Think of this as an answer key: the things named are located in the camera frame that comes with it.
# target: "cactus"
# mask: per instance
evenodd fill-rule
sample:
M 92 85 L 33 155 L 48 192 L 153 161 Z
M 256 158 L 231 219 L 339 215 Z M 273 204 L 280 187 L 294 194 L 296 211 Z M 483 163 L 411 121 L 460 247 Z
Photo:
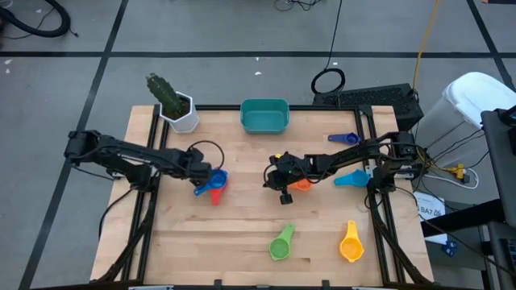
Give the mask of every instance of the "cactus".
M 178 119 L 188 113 L 188 102 L 181 99 L 163 77 L 151 73 L 147 77 L 147 87 L 163 105 L 164 112 L 168 117 Z

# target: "green measuring cup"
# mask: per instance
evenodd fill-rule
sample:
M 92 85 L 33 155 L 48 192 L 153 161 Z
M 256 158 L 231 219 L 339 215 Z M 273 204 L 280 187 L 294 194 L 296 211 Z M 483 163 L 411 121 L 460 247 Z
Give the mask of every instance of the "green measuring cup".
M 290 255 L 290 239 L 292 238 L 294 225 L 289 223 L 280 235 L 271 242 L 268 251 L 274 261 L 284 259 Z

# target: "white pot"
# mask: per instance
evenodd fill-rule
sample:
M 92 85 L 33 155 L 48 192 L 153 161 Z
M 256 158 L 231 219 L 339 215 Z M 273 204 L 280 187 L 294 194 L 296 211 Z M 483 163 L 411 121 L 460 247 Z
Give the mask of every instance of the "white pot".
M 195 128 L 197 128 L 197 126 L 199 125 L 199 116 L 197 115 L 197 111 L 195 110 L 194 100 L 192 97 L 187 96 L 183 93 L 176 93 L 179 97 L 187 99 L 189 101 L 189 113 L 177 120 L 172 120 L 171 118 L 163 114 L 163 106 L 160 104 L 160 116 L 170 124 L 174 132 L 179 134 L 192 133 L 195 130 Z

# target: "yellow cable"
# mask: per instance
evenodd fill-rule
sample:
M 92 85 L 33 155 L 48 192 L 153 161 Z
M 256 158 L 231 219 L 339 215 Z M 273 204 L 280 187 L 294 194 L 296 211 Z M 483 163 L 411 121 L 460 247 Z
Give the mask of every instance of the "yellow cable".
M 427 44 L 428 36 L 430 36 L 430 30 L 432 25 L 434 25 L 435 15 L 437 14 L 437 6 L 439 5 L 439 0 L 435 0 L 434 9 L 432 11 L 432 15 L 430 16 L 430 20 L 428 21 L 427 30 L 425 31 L 425 35 L 422 38 L 421 47 L 419 48 L 418 59 L 416 60 L 416 68 L 414 70 L 414 79 L 412 80 L 412 89 L 416 89 L 416 82 L 418 80 L 418 70 L 419 70 L 419 61 L 421 60 L 422 51 L 425 49 L 425 45 Z

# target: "white trash can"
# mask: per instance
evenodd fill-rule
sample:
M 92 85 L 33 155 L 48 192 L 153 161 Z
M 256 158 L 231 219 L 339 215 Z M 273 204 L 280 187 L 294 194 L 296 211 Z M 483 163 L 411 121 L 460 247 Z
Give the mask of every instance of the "white trash can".
M 430 156 L 435 156 L 481 129 L 482 111 L 509 109 L 514 105 L 516 93 L 500 81 L 480 72 L 467 73 L 444 89 L 443 97 L 419 121 L 416 143 L 428 148 Z M 484 137 L 479 137 L 446 154 L 437 164 L 440 167 L 456 165 L 470 155 L 482 156 L 486 148 Z

